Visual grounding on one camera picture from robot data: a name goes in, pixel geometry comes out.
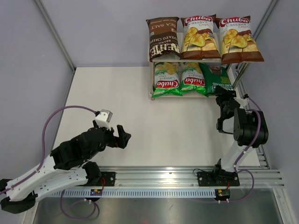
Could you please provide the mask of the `green Real chips bag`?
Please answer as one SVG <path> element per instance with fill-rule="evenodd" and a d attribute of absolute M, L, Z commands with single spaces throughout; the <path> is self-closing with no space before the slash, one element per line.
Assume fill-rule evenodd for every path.
<path fill-rule="evenodd" d="M 199 63 L 206 82 L 206 96 L 215 95 L 215 89 L 220 86 L 226 90 L 233 90 L 228 73 L 222 66 L 209 66 Z"/>

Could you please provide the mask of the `green Chuba bag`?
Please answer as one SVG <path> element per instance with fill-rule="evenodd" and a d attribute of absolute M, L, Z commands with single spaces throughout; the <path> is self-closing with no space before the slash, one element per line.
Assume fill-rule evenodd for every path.
<path fill-rule="evenodd" d="M 182 76 L 180 93 L 184 95 L 189 92 L 197 92 L 205 97 L 208 97 L 206 89 L 206 81 L 203 72 L 197 62 L 181 63 Z"/>
<path fill-rule="evenodd" d="M 182 96 L 178 74 L 179 63 L 160 62 L 155 64 L 153 98 L 175 95 Z"/>

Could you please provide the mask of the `brown Chuba bag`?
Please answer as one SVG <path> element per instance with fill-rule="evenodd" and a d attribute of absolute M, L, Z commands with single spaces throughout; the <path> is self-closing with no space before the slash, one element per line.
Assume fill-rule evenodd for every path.
<path fill-rule="evenodd" d="M 251 17 L 216 18 L 221 45 L 221 63 L 263 62 L 251 32 Z"/>
<path fill-rule="evenodd" d="M 214 35 L 216 14 L 181 18 L 184 39 L 181 55 L 184 60 L 221 58 Z"/>

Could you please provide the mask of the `brown Kettle sea salt bag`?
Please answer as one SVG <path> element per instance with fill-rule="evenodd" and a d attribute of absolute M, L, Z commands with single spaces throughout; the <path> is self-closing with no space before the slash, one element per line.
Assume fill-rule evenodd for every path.
<path fill-rule="evenodd" d="M 178 17 L 157 17 L 146 20 L 149 29 L 150 62 L 167 54 L 182 58 L 177 36 L 178 20 Z"/>

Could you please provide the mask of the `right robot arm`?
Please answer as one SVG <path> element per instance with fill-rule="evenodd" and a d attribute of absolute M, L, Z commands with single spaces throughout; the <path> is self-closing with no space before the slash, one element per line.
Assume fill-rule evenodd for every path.
<path fill-rule="evenodd" d="M 244 109 L 249 102 L 256 103 L 246 94 L 238 98 L 236 91 L 217 86 L 216 104 L 220 107 L 220 117 L 216 129 L 220 133 L 231 134 L 234 143 L 229 152 L 218 160 L 212 170 L 211 179 L 218 186 L 239 186 L 238 169 L 245 156 L 253 149 L 264 145 L 269 131 L 261 108 Z"/>

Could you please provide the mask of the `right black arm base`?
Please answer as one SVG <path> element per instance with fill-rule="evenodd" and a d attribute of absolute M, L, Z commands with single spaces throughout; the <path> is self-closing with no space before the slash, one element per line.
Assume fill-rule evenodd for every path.
<path fill-rule="evenodd" d="M 200 187 L 238 187 L 240 181 L 236 172 L 197 172 L 198 184 Z"/>

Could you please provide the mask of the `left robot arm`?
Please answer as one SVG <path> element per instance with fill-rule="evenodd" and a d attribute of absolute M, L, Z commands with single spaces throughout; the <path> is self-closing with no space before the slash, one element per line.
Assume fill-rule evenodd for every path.
<path fill-rule="evenodd" d="M 53 193 L 76 186 L 95 186 L 103 183 L 97 163 L 92 162 L 97 153 L 106 147 L 124 149 L 131 134 L 117 126 L 113 129 L 93 127 L 62 142 L 37 166 L 19 178 L 2 179 L 0 189 L 6 197 L 0 202 L 3 211 L 19 214 L 31 209 L 36 202 Z"/>

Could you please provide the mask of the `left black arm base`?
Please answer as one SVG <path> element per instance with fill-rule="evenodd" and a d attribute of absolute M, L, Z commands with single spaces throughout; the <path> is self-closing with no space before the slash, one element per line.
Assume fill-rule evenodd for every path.
<path fill-rule="evenodd" d="M 116 180 L 116 173 L 112 171 L 102 171 L 102 177 L 100 184 L 104 184 L 104 187 L 114 187 Z"/>

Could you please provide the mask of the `white two-tier shelf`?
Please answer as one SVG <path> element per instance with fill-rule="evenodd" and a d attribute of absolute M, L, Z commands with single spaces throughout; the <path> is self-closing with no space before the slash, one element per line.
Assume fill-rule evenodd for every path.
<path fill-rule="evenodd" d="M 154 88 L 154 81 L 155 81 L 155 66 L 156 63 L 183 63 L 187 62 L 187 60 L 181 60 L 175 54 L 167 54 L 161 57 L 155 58 L 152 62 L 149 63 L 149 73 L 150 73 L 150 82 L 149 82 L 149 97 L 151 100 L 155 100 L 156 98 L 152 97 L 153 88 Z M 206 63 L 209 65 L 220 65 L 221 59 L 214 58 L 214 59 L 203 59 L 203 60 L 191 60 L 191 62 L 197 63 Z M 242 78 L 244 77 L 245 71 L 248 68 L 248 63 L 241 63 L 241 64 L 224 64 L 223 65 L 228 73 L 229 80 L 237 93 L 238 97 L 243 97 L 246 93 Z M 177 96 L 178 98 L 205 98 L 202 94 L 196 93 L 194 91 L 188 92 L 183 94 L 183 96 Z"/>

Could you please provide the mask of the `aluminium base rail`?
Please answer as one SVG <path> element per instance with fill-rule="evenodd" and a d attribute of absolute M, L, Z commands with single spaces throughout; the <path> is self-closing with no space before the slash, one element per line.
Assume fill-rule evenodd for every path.
<path fill-rule="evenodd" d="M 238 175 L 238 189 L 281 189 L 284 182 L 278 170 L 266 167 L 243 167 Z M 114 172 L 114 186 L 74 187 L 65 197 L 86 198 L 212 198 L 216 186 L 201 187 L 194 167 L 101 167 Z"/>

